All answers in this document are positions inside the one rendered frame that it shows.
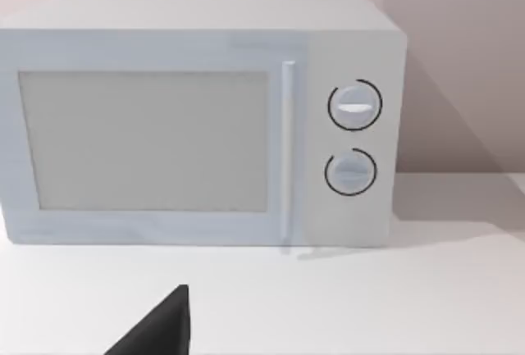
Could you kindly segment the small pale microwave knob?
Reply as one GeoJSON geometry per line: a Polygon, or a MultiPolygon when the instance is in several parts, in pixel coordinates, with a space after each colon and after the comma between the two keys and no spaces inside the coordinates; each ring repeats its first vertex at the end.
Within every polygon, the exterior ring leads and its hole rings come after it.
{"type": "Polygon", "coordinates": [[[361,191],[368,185],[371,175],[368,159],[354,152],[335,157],[329,169],[329,180],[341,193],[361,191]]]}

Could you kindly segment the large pale microwave knob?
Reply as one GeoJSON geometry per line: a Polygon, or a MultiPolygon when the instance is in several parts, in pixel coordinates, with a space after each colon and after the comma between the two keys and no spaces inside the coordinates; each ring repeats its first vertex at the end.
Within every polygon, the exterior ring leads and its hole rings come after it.
{"type": "Polygon", "coordinates": [[[338,89],[331,99],[331,113],[345,128],[364,127],[374,118],[376,111],[377,96],[366,85],[338,89]]]}

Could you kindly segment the pale microwave door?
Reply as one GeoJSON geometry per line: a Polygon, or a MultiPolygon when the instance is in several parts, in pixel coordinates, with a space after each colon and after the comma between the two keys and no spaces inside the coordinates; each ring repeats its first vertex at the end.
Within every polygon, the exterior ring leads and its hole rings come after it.
{"type": "Polygon", "coordinates": [[[7,237],[281,246],[281,69],[295,128],[305,52],[288,31],[0,30],[7,237]]]}

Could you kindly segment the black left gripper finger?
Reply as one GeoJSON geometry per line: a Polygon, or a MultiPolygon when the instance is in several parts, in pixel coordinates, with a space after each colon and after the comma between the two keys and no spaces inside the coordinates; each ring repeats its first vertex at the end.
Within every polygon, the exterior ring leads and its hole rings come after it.
{"type": "Polygon", "coordinates": [[[189,355],[189,286],[178,285],[103,355],[189,355]]]}

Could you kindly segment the pale microwave oven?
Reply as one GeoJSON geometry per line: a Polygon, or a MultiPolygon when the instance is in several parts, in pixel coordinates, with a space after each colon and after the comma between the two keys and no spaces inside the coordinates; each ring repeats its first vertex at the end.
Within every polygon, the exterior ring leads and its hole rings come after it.
{"type": "Polygon", "coordinates": [[[306,98],[295,122],[301,182],[289,246],[378,247],[393,204],[407,38],[368,0],[48,0],[6,17],[3,29],[288,31],[306,43],[306,98]],[[338,89],[366,85],[377,111],[345,128],[331,113],[338,89]],[[341,193],[329,180],[335,157],[366,157],[368,185],[341,193]]]}

